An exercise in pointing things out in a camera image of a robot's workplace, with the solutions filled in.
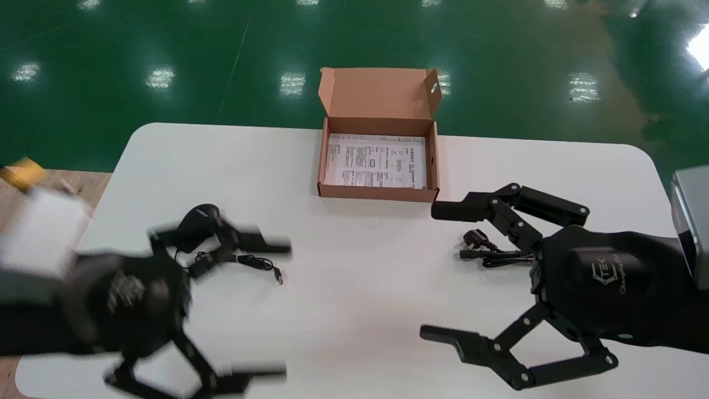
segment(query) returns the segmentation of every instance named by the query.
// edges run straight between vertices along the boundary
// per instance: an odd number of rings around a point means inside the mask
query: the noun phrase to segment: robotic arm
[[[25,191],[21,220],[0,243],[0,356],[117,352],[123,361],[107,373],[106,383],[146,399],[175,399],[133,374],[139,360],[170,342],[200,377],[193,399],[243,393],[255,376],[285,375],[284,366],[219,373],[182,326],[192,280],[235,262],[237,251],[290,253],[287,241],[268,244],[258,230],[237,229],[217,207],[202,205],[188,213],[198,209],[198,219],[186,217],[179,226],[150,232],[149,256],[77,255],[73,249],[87,222],[83,202],[54,190]],[[173,247],[192,252],[210,237],[218,247],[190,266],[168,253]]]
[[[563,229],[543,238],[513,209]],[[434,219],[488,220],[536,257],[530,271],[536,304],[494,339],[430,325],[420,336],[453,345],[461,361],[491,368],[516,390],[615,368],[618,359],[600,339],[709,353],[709,295],[692,279],[680,240],[587,231],[589,214],[588,207],[516,183],[470,192],[462,202],[435,202]],[[584,355],[529,368],[517,361],[510,349],[543,321],[580,343]]]

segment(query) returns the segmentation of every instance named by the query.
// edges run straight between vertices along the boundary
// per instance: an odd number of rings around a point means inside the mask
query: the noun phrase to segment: yellow object
[[[27,192],[46,174],[47,172],[30,158],[23,158],[12,166],[0,169],[0,179],[21,192]]]

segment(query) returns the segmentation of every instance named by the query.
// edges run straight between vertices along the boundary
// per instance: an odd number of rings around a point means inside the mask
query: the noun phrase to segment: white object
[[[193,287],[186,331],[217,367],[285,361],[288,380],[252,382],[262,398],[688,398],[705,396],[709,356],[605,344],[617,369],[515,392],[487,368],[462,364],[450,345],[424,341],[421,324],[496,336],[534,305],[526,266],[483,270],[456,261],[468,229],[512,245],[489,223],[430,218],[430,205],[320,198],[321,132],[150,124],[121,157],[82,241],[85,249],[147,252],[145,232],[210,202],[237,223],[292,240],[271,273],[223,266]],[[586,205],[592,231],[673,236],[670,205],[652,161],[623,145],[439,137],[441,200],[517,182]],[[544,235],[558,229],[525,216]],[[527,364],[581,348],[542,324],[517,345]],[[119,356],[26,356],[16,381],[34,398],[110,399],[106,369]],[[174,347],[137,376],[184,395],[197,377]]]
[[[326,185],[426,188],[425,137],[330,134]]]
[[[0,303],[52,304],[74,263],[88,210],[81,197],[30,190],[0,244]]]

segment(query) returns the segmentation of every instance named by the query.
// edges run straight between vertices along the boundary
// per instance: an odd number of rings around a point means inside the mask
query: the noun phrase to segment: paper document
[[[326,185],[426,188],[425,138],[330,134]]]

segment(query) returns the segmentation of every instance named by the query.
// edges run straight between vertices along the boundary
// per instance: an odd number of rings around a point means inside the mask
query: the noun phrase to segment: black computer mouse
[[[179,223],[173,245],[184,253],[191,253],[206,239],[214,235],[215,220],[220,218],[219,207],[202,204],[192,208]]]

